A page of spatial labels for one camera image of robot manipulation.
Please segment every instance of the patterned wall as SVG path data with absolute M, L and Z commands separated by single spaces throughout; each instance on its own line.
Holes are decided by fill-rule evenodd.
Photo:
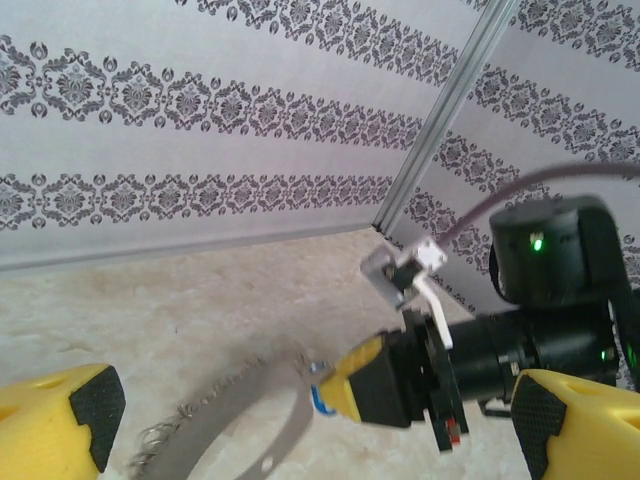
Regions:
M 640 162 L 640 2 L 525 0 L 388 236 L 439 234 L 504 182 L 570 160 Z M 616 216 L 640 287 L 640 179 L 537 185 L 510 199 L 592 192 Z M 469 227 L 438 281 L 472 310 L 504 308 L 488 278 L 487 219 Z
M 479 15 L 448 0 L 0 7 L 0 270 L 370 223 Z

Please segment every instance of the black cylinder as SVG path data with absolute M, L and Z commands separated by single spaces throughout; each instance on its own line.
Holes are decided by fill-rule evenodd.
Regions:
M 615 378 L 619 358 L 612 327 L 606 302 L 518 309 L 451 325 L 449 358 L 460 396 L 509 402 L 526 368 L 596 381 Z

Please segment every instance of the beige floor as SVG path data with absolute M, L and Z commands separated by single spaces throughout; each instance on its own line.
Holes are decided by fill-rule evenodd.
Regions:
M 358 271 L 379 242 L 363 231 L 0 282 L 0 384 L 88 362 L 113 364 L 128 403 L 102 479 L 123 479 L 142 429 L 245 358 L 290 340 L 335 357 L 379 328 L 399 325 Z M 467 316 L 443 300 L 452 321 Z M 285 405 L 252 410 L 238 427 L 251 434 L 250 445 L 241 450 L 231 438 L 227 454 L 192 477 L 239 473 L 270 441 Z M 529 478 L 510 423 L 485 420 L 474 404 L 467 416 L 471 435 L 445 455 L 429 425 L 395 431 L 318 416 L 272 478 Z

